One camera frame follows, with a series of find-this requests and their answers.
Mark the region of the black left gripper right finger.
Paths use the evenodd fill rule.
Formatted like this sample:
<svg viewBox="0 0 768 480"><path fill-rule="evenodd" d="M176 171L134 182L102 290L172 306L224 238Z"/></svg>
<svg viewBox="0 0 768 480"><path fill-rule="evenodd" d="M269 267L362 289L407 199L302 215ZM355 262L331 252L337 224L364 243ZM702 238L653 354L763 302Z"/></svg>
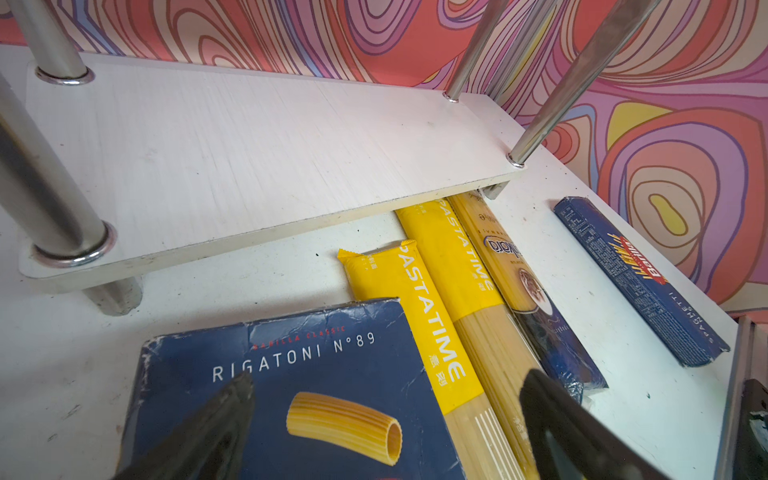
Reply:
<svg viewBox="0 0 768 480"><path fill-rule="evenodd" d="M664 479L538 369L519 394L529 441L542 479Z"/></svg>

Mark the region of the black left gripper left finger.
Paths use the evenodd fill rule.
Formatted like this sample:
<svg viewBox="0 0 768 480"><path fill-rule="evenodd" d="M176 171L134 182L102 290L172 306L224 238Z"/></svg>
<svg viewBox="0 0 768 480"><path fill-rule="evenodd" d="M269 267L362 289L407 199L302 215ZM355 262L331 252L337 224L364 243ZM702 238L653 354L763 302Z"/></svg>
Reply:
<svg viewBox="0 0 768 480"><path fill-rule="evenodd" d="M254 383L236 376L117 479L237 479L252 422Z"/></svg>

